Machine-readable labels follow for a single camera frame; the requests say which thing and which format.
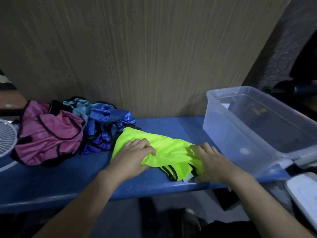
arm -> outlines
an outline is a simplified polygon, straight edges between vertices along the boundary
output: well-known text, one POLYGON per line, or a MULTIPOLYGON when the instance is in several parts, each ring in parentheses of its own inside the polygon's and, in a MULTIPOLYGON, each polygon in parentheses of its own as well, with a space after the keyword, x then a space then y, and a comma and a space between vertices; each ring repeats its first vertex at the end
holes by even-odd
POLYGON ((205 169, 196 181, 227 184, 240 198, 262 237, 313 238, 250 174, 219 154, 216 148, 207 143, 192 148, 205 169))
POLYGON ((88 237, 116 188, 148 168, 141 165, 141 162, 150 153, 156 154, 146 139, 127 142, 111 164, 100 171, 84 191, 36 233, 34 238, 88 237))

shoe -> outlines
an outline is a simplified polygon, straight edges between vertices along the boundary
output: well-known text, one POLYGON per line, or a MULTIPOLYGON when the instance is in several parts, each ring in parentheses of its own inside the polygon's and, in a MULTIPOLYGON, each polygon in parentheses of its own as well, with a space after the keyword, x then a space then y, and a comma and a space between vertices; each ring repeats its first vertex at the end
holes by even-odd
POLYGON ((181 237, 194 238, 201 232, 197 216, 191 209, 184 209, 181 216, 181 237))

plastic storage bin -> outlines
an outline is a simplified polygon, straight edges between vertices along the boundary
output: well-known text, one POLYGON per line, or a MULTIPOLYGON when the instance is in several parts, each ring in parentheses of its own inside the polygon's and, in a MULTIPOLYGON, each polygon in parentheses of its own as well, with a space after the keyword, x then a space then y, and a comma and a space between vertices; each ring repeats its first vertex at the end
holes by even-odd
POLYGON ((242 86, 207 92, 204 130, 222 153, 257 177, 282 159, 317 156, 317 123, 242 86))

blue table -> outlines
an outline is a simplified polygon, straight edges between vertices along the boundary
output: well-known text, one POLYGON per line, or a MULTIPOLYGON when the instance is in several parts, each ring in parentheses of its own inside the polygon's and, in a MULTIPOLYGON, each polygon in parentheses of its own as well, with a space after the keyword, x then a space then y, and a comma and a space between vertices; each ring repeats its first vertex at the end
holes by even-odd
MULTIPOLYGON (((204 116, 168 117, 138 119, 137 125, 145 132, 183 139, 194 144, 208 142, 215 145, 204 132, 203 122, 204 116)), ((18 163, 0 172, 0 214, 63 207, 109 164, 110 159, 111 152, 101 152, 87 156, 77 155, 53 168, 18 163)), ((0 167, 4 162, 11 161, 10 157, 0 159, 0 167)), ((276 173, 269 174, 258 181, 267 182, 276 177, 276 173)), ((286 171, 279 170, 279 179, 288 177, 286 171)), ((215 183, 172 182, 160 169, 150 168, 121 184, 111 200, 221 187, 224 186, 215 183)))

hand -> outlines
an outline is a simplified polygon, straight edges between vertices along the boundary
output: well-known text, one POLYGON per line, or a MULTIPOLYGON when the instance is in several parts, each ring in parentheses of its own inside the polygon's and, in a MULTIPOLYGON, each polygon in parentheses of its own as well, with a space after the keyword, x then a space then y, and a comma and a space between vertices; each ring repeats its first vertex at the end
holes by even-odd
POLYGON ((121 184, 149 168, 147 165, 141 165, 142 160, 149 154, 155 156, 156 151, 147 139, 128 141, 113 158, 106 170, 113 172, 114 177, 121 184))
POLYGON ((203 143, 201 146, 192 145, 191 148, 199 154, 204 167, 204 172, 196 177, 196 182, 229 185, 237 176, 247 174, 220 154, 215 147, 210 147, 208 143, 203 143))

